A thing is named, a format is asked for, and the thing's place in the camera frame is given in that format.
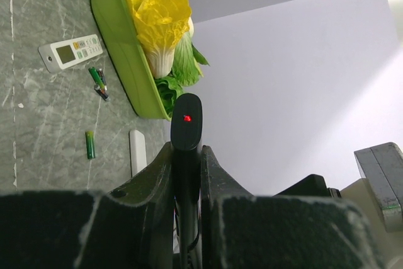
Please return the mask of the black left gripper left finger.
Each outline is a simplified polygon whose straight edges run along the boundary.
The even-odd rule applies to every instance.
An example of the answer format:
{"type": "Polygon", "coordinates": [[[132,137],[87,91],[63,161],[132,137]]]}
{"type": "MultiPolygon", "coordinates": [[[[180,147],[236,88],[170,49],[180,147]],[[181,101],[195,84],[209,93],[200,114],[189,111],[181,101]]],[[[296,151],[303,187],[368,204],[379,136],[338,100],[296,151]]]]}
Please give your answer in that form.
{"type": "Polygon", "coordinates": [[[172,150],[109,193],[1,193],[2,268],[171,268],[172,150]]]}

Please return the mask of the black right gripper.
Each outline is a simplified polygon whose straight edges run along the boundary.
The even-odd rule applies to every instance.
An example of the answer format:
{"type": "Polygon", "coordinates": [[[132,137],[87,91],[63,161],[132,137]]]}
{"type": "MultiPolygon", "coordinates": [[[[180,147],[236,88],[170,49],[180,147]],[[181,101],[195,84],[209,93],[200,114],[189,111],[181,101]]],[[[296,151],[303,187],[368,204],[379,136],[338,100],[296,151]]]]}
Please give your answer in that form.
{"type": "Polygon", "coordinates": [[[274,197],[342,198],[336,188],[327,186],[323,176],[311,174],[274,197]]]}

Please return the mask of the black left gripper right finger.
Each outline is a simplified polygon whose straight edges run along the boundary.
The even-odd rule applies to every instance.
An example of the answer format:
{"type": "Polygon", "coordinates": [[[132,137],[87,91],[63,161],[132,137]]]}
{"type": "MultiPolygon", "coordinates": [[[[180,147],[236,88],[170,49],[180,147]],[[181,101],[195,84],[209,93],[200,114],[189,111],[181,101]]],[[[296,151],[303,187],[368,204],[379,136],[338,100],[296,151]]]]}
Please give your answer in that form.
{"type": "Polygon", "coordinates": [[[309,196],[254,196],[204,146],[201,160],[204,268],[384,268],[370,223],[324,179],[309,196]]]}

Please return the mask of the white remote control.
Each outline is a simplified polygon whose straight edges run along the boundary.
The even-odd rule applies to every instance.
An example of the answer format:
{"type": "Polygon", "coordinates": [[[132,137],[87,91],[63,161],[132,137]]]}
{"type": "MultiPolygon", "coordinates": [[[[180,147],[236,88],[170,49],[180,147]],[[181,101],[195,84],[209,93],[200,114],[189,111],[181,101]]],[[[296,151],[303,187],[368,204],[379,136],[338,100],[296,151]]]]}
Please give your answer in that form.
{"type": "Polygon", "coordinates": [[[144,134],[138,130],[129,132],[130,165],[132,176],[142,171],[147,166],[147,153],[144,134]]]}

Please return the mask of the green battery apart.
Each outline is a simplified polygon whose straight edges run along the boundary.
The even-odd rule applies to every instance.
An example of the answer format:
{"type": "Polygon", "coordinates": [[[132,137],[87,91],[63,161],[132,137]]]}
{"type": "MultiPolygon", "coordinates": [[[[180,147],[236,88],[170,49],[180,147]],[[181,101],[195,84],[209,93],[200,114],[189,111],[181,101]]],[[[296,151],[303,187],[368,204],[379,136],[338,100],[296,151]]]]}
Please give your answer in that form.
{"type": "Polygon", "coordinates": [[[95,155],[95,146],[94,146],[94,133],[92,131],[86,131],[86,152],[88,159],[94,159],[95,155]]]}

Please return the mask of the black remote control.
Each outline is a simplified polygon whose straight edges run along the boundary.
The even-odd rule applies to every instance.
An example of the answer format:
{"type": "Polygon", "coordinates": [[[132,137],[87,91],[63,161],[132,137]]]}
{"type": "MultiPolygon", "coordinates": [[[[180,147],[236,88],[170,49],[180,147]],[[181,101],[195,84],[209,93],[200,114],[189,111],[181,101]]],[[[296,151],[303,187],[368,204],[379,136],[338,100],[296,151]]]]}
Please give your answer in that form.
{"type": "Polygon", "coordinates": [[[203,125],[201,105],[197,95],[182,94],[176,100],[171,120],[171,171],[180,268],[202,267],[199,215],[203,125]]]}

